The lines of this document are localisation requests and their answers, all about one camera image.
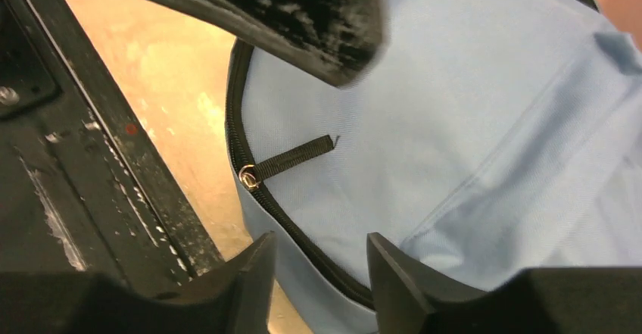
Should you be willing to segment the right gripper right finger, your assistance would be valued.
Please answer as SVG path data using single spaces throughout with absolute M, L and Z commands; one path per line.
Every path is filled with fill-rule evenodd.
M 433 333 L 440 312 L 486 294 L 410 257 L 380 233 L 367 236 L 366 250 L 380 333 Z

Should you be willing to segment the blue student backpack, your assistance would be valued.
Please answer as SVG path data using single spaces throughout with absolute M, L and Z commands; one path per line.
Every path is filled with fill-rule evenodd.
M 390 0 L 335 89 L 239 41 L 226 137 L 245 225 L 314 333 L 376 333 L 366 237 L 478 289 L 641 263 L 641 53 L 593 0 Z

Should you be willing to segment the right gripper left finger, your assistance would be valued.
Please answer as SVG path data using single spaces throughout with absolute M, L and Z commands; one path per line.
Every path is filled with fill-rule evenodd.
M 267 333 L 276 234 L 264 233 L 223 266 L 160 301 L 153 333 Z

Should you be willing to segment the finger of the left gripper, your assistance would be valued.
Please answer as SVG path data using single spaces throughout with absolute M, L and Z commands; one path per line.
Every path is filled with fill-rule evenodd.
M 385 41 L 384 0 L 149 0 L 198 18 L 328 83 L 345 86 Z

